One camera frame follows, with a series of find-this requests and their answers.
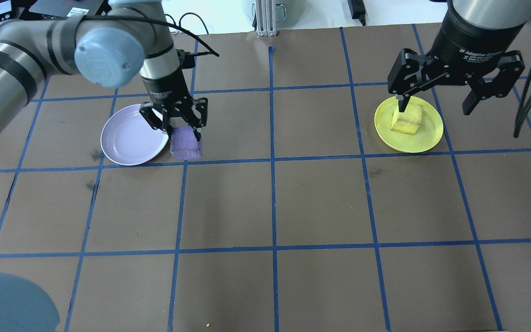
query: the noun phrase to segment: power adapter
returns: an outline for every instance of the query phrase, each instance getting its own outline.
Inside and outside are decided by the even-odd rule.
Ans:
[[[352,19],[359,19],[362,25],[366,25],[366,6],[364,0],[348,0],[349,11]]]

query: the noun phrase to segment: grid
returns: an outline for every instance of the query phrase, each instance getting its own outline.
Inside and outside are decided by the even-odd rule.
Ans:
[[[413,25],[413,31],[415,32],[415,36],[417,38],[417,44],[423,53],[423,48],[421,45],[421,42],[419,40],[419,34],[417,32],[417,27]],[[15,184],[17,182],[17,178],[19,173],[21,172],[79,172],[79,171],[85,171],[85,170],[97,170],[97,177],[95,180],[95,186],[93,189],[92,197],[91,197],[91,203],[88,211],[87,216],[87,224],[86,229],[84,231],[83,236],[83,243],[81,250],[79,252],[48,252],[48,253],[30,253],[30,254],[0,254],[0,258],[27,258],[27,257],[78,257],[78,267],[75,277],[74,286],[72,288],[72,296],[71,296],[71,302],[69,306],[67,321],[65,324],[65,332],[68,332],[70,329],[70,323],[71,323],[71,316],[72,316],[72,309],[74,307],[74,302],[76,299],[76,294],[79,286],[80,281],[80,274],[81,269],[83,266],[83,259],[87,256],[128,256],[128,255],[157,255],[157,254],[173,254],[174,255],[174,263],[173,263],[173,275],[172,275],[172,281],[171,281],[171,299],[170,299],[170,306],[169,306],[169,318],[168,318],[168,331],[170,332],[173,329],[173,311],[175,307],[175,294],[177,291],[177,268],[178,268],[178,262],[179,262],[179,254],[200,254],[200,253],[207,253],[207,252],[254,252],[254,251],[264,251],[264,252],[272,252],[272,267],[273,267],[273,275],[272,275],[272,292],[273,292],[273,298],[274,298],[274,330],[278,332],[280,330],[280,322],[279,322],[279,306],[278,306],[278,275],[277,275],[277,252],[281,250],[325,250],[325,249],[357,249],[357,248],[371,248],[375,250],[375,258],[377,262],[377,272],[378,272],[378,279],[379,279],[379,289],[381,293],[381,300],[382,300],[382,307],[384,312],[384,319],[385,319],[385,325],[386,330],[390,331],[390,307],[386,300],[386,291],[385,291],[385,284],[384,284],[384,276],[382,272],[382,259],[381,259],[381,251],[380,248],[404,248],[404,247],[426,247],[426,246],[466,246],[466,245],[474,245],[476,248],[476,252],[478,255],[478,260],[480,262],[481,271],[483,273],[484,283],[487,288],[487,292],[489,295],[489,301],[491,304],[491,308],[493,310],[493,316],[495,317],[495,322],[497,324],[497,328],[499,330],[503,330],[502,322],[499,317],[499,313],[497,311],[497,305],[495,301],[495,297],[493,296],[493,291],[491,290],[490,280],[489,280],[489,274],[487,271],[487,267],[485,266],[483,254],[481,251],[481,245],[483,244],[504,244],[504,243],[531,243],[531,238],[523,238],[523,239],[487,239],[487,240],[481,240],[478,238],[474,221],[472,219],[472,211],[470,210],[470,206],[468,204],[468,200],[466,198],[466,191],[464,187],[464,183],[462,180],[462,177],[460,175],[460,170],[457,164],[457,156],[459,155],[468,155],[468,154],[495,154],[495,153],[524,153],[524,152],[531,152],[531,148],[524,148],[524,149],[485,149],[485,150],[474,150],[474,151],[455,151],[453,149],[453,146],[451,144],[447,126],[444,124],[444,134],[445,139],[448,145],[448,151],[433,151],[428,153],[421,153],[417,155],[449,155],[452,160],[452,164],[454,166],[456,178],[459,184],[460,193],[463,198],[464,208],[466,210],[466,216],[468,218],[468,223],[470,226],[470,229],[472,231],[472,240],[456,240],[456,241],[436,241],[436,242],[390,242],[390,243],[382,243],[378,240],[376,225],[375,225],[375,217],[374,217],[374,210],[373,210],[373,193],[371,192],[370,185],[369,185],[369,178],[368,178],[368,170],[366,161],[370,160],[371,158],[385,158],[385,157],[408,157],[411,156],[411,154],[405,154],[405,153],[392,153],[392,154],[367,154],[365,153],[364,145],[362,142],[362,132],[360,130],[360,118],[358,115],[358,108],[356,105],[356,94],[354,91],[354,87],[357,86],[385,86],[387,85],[386,82],[365,82],[365,83],[356,83],[354,82],[353,76],[352,76],[352,69],[350,65],[350,57],[348,52],[348,47],[346,44],[345,34],[343,31],[343,28],[340,28],[341,38],[342,38],[342,45],[343,45],[343,52],[345,53],[345,61],[346,61],[346,67],[348,70],[348,77],[349,77],[349,84],[323,84],[323,85],[312,85],[312,86],[282,86],[282,87],[275,87],[274,86],[274,71],[273,71],[273,59],[272,59],[272,53],[275,51],[275,48],[273,46],[270,46],[268,48],[268,64],[269,64],[269,86],[268,88],[256,88],[256,89],[228,89],[228,90],[195,90],[195,74],[196,74],[196,67],[193,69],[192,72],[192,81],[191,81],[191,89],[190,93],[194,95],[195,93],[229,93],[229,92],[254,92],[254,91],[268,91],[270,96],[270,145],[271,145],[271,151],[270,151],[270,158],[255,158],[255,159],[239,159],[239,160],[199,160],[199,161],[184,161],[184,162],[156,162],[156,163],[148,163],[141,166],[132,166],[132,167],[156,167],[156,166],[183,166],[183,174],[182,174],[182,187],[181,187],[181,195],[180,195],[180,202],[179,202],[179,214],[178,214],[178,222],[177,222],[177,238],[176,238],[176,246],[175,249],[165,249],[165,250],[131,250],[131,251],[99,251],[99,252],[88,252],[86,250],[87,247],[87,239],[89,235],[89,229],[90,229],[90,223],[91,218],[93,216],[94,206],[95,206],[95,198],[97,196],[97,189],[100,183],[101,175],[104,169],[112,169],[112,168],[124,168],[125,166],[118,166],[118,165],[104,165],[104,157],[102,156],[101,160],[99,161],[98,166],[83,166],[83,167],[66,167],[66,168],[23,168],[23,161],[25,154],[28,149],[28,145],[30,143],[30,139],[32,136],[32,132],[34,130],[34,125],[36,123],[36,120],[38,118],[38,114],[40,112],[40,107],[43,103],[47,101],[73,101],[73,100],[80,100],[80,99],[112,99],[112,107],[110,110],[109,116],[111,116],[114,112],[114,107],[116,105],[116,100],[118,98],[124,98],[124,97],[141,97],[145,96],[143,94],[130,94],[130,95],[119,95],[118,89],[114,91],[114,94],[112,96],[93,96],[93,97],[68,97],[68,98],[49,98],[45,99],[44,95],[46,93],[47,87],[48,87],[48,81],[46,82],[44,86],[44,90],[42,91],[42,95],[39,99],[35,99],[33,101],[38,103],[38,107],[36,108],[35,115],[33,117],[31,128],[28,132],[28,136],[26,139],[26,142],[24,144],[24,149],[21,154],[21,158],[19,160],[18,166],[15,169],[1,169],[0,173],[14,173],[13,181],[11,184],[11,187],[9,189],[9,194],[6,199],[6,203],[4,205],[4,208],[1,213],[0,218],[0,231],[2,229],[2,226],[6,220],[6,213],[9,206],[10,199],[13,195],[13,190],[15,187]],[[195,51],[198,50],[198,43],[196,42]],[[275,110],[274,110],[274,96],[275,92],[279,90],[293,90],[293,89],[322,89],[322,88],[350,88],[350,93],[352,97],[352,107],[354,111],[354,126],[356,128],[356,134],[358,137],[358,146],[360,149],[360,154],[355,155],[328,155],[328,156],[312,156],[312,157],[276,157],[275,154],[275,142],[274,142],[274,116],[275,116]],[[517,89],[514,88],[514,93],[516,94],[516,97],[519,98],[519,94]],[[438,96],[435,89],[432,89],[432,95],[434,97],[434,101],[436,104],[436,108],[440,115],[442,115],[441,108],[440,108],[440,101],[438,100]],[[527,124],[531,130],[531,121],[529,118],[527,119]],[[362,173],[365,183],[365,190],[366,190],[366,199],[368,203],[368,209],[369,209],[369,216],[371,221],[371,229],[372,229],[372,237],[373,242],[372,243],[348,243],[348,244],[312,244],[312,245],[285,245],[280,246],[277,244],[277,225],[276,225],[276,162],[278,161],[290,161],[290,160],[337,160],[337,159],[360,159],[362,162]],[[272,203],[272,221],[271,221],[271,228],[272,228],[272,239],[271,239],[271,246],[250,246],[250,247],[232,247],[232,248],[201,248],[201,249],[182,249],[180,248],[181,243],[181,232],[182,232],[182,224],[183,224],[183,207],[184,207],[184,201],[185,201],[185,190],[186,190],[186,179],[187,179],[187,172],[188,172],[188,166],[192,165],[209,165],[209,164],[235,164],[235,163],[270,163],[271,165],[271,203]]]

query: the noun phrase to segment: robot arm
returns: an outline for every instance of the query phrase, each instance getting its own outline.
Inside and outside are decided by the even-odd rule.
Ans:
[[[47,77],[80,73],[105,88],[119,88],[140,72],[152,101],[141,114],[152,128],[170,134],[170,119],[181,117],[200,140],[208,100],[192,99],[183,77],[182,69],[195,65],[194,54],[176,50],[169,28],[149,22],[165,22],[160,0],[109,4],[107,17],[0,23],[0,131]]]
[[[401,50],[388,76],[388,91],[405,111],[415,93],[436,85],[470,86],[469,115],[490,97],[508,95],[525,68],[519,51],[507,51],[531,17],[531,0],[448,0],[448,12],[426,55]],[[484,76],[499,69],[486,82]]]

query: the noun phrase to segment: yellow sponge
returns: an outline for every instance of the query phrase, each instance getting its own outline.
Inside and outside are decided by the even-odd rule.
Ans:
[[[390,130],[401,132],[407,135],[415,135],[421,126],[423,107],[409,103],[404,112],[399,112],[399,107],[392,114],[392,124]]]

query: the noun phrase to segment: floor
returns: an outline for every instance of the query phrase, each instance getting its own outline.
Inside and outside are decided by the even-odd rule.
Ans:
[[[194,162],[101,154],[137,78],[51,78],[0,135],[0,271],[50,294],[59,332],[531,332],[517,95],[463,116],[467,88],[420,93],[446,131],[419,155],[373,128],[398,50],[438,28],[205,36],[222,56],[186,73],[210,100]],[[513,47],[531,61],[531,21]]]

